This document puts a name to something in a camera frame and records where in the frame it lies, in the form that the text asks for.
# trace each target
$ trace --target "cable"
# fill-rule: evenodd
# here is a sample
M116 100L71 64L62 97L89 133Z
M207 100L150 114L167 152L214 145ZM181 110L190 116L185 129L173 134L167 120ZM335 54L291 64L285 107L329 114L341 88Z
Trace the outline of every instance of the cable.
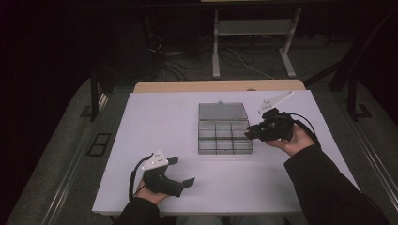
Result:
M171 52L171 53L165 53L165 56L170 56L170 55L181 55L181 54L185 54L184 52Z
M185 77L185 75L179 71L178 69L174 68L174 67L169 67L167 65L160 65L161 68L163 68L165 71L168 71L169 73L171 73L178 81L180 81L180 76L187 81L187 77Z
M159 52L159 51L156 51L156 50L153 50L153 49L149 49L151 52L153 52L153 53L159 53L159 54L163 54L163 52Z
M295 114L295 113L290 113L290 114L296 115L296 116L299 116L299 117L305 119L305 121L307 121L307 123L311 126L311 129L313 130L313 134L316 136L315 129L314 129L313 125L311 124L311 122L307 118L305 118L304 116L302 116L300 114Z
M269 54L269 53L277 52L277 51L280 49L280 47L276 47L276 48L273 48L272 50L270 50L270 51L268 51L268 52L261 52L261 53L260 53L260 52L248 52L247 50L250 49L251 46L252 46L257 40L261 39L263 36L260 35L260 36L244 36L244 37L250 37L250 38L253 39L253 40L249 43L248 46L242 46L241 44L238 44L237 42L234 42L234 45L237 46L237 47L239 48L240 51L245 52L245 53L247 53L247 54L249 54L249 55Z
M237 53L235 53L233 50L231 50L231 49L227 49L227 50L231 51L234 55L236 55L237 58L238 58L247 68L253 70L254 72L263 74L263 75L265 75L265 76L271 78L272 80L275 80L273 77L267 75L266 73L260 72L260 71L258 71L258 70L256 70L256 69L252 68L252 67L249 67L249 66L239 57L239 55L238 55Z
M208 56L206 62L202 66L197 67L197 68L184 67L181 64L179 64L179 63L177 63L175 61L172 61L172 60L167 60L167 61L170 62L170 63L176 64L180 68L183 68L183 69L186 69L186 70L199 70L199 69L205 68L208 65L208 63L210 62L210 59L211 59L211 54Z
M152 155L150 155L149 157L144 157L143 159L141 159L138 164L135 166L134 170L131 172L131 177L130 177L130 185L129 185L129 201L132 200L132 197L134 197L134 195L136 194L132 194L132 191L134 189L134 181L135 181L135 174L137 173L138 167L141 165L141 163L143 163L144 161L150 159L152 157Z
M246 50L251 48L251 46L254 44L254 42L258 39L260 39L261 36L257 36L257 35L250 35L250 36L239 36L238 40L243 40L246 41L247 38L249 38L251 41L247 46L243 46L245 43L240 44L240 41L235 41L234 45L237 46L239 48L240 51L243 51L246 53Z
M132 197L134 197L140 190L142 190L143 188L146 187L146 184L144 184L142 187L140 187L137 191L135 191L135 193L132 195Z
M220 48L220 50L221 50L221 51L222 51L222 50L227 50L228 52L231 52L231 49L228 49L228 48ZM238 52L238 53L240 53L240 54L245 53L245 54L248 54L248 55L251 57L252 61L250 61L250 62L246 62L245 60L242 59L246 65L250 65L250 64L255 63L255 58L254 58L254 56L252 56L250 53L247 53L247 52ZM230 59L230 60L233 60L233 61L237 61L237 62L239 62L239 63L241 63L241 61L242 61L242 60L236 59L236 58L235 58L235 55L234 55L233 58L228 57L228 56L224 56L224 57L226 57L226 58L228 58L228 59Z
M244 65L241 65L241 62L240 62L239 60L233 59L234 61L239 62L240 67L236 67L236 66L234 66L234 65L232 65L232 64L230 64L230 63L228 63L228 62L225 60L225 58L228 58L228 57L226 57L226 56L225 56L224 54L222 54L221 52L219 52L219 58L221 58L221 60L222 60L226 65L228 65L228 66L231 67L231 68L246 68Z
M157 50L159 50L159 49L161 48L161 44L162 44L162 42L161 42L161 37L159 37L159 36L157 36L157 35L150 35L150 36L154 36L154 37L158 38L158 40L159 40L159 46L158 46L158 49L157 49Z

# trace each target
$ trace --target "clear plastic container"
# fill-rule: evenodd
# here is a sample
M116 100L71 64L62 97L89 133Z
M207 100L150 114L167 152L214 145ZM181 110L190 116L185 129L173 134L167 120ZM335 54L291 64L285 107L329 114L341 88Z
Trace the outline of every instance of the clear plastic container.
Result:
M200 103L198 153L248 155L253 143L246 138L249 121L243 103Z

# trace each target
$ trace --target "white table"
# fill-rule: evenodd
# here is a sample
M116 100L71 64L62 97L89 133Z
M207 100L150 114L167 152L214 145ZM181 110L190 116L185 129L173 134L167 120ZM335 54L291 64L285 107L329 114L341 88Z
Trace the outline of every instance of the white table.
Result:
M159 205L163 215L300 212L293 183L283 166L288 160L286 153L258 140L253 141L249 156L200 156L197 149L199 103L243 102L253 125L262 121L257 110L263 99L285 92L130 94L93 211L107 216L120 214L129 201L131 171L141 158L161 149L167 157L179 157L177 165L169 166L166 172L170 179L196 177L193 187L184 189L180 198L170 197ZM309 119L323 150L356 185L310 91L295 91L277 108ZM138 172L136 185L141 176Z

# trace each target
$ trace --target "hand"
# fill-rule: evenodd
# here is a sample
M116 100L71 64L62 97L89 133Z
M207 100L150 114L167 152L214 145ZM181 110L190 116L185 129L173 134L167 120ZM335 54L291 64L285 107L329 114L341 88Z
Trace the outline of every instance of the hand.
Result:
M150 189L146 188L146 185L143 180L140 181L140 184L137 187L137 194L135 197L146 199L156 205L158 205L163 199L169 197L169 195L163 193L154 193Z
M269 146L277 147L287 153L290 157L294 156L297 152L302 149L314 144L314 141L308 136L308 134L301 127L293 126L293 137L292 140L287 141L281 139L280 141L269 141L266 142Z

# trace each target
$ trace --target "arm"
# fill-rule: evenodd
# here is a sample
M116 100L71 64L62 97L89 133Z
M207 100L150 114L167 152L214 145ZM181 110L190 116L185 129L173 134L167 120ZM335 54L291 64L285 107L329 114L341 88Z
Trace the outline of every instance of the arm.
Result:
M291 157L284 166L310 225L389 224L377 206L339 172L300 127L294 126L290 142L280 140L267 144Z
M158 224L160 212L158 204L168 195L163 193L153 193L146 188L144 181L141 181L137 188L139 191L129 202L122 214L117 218L115 225L134 224Z

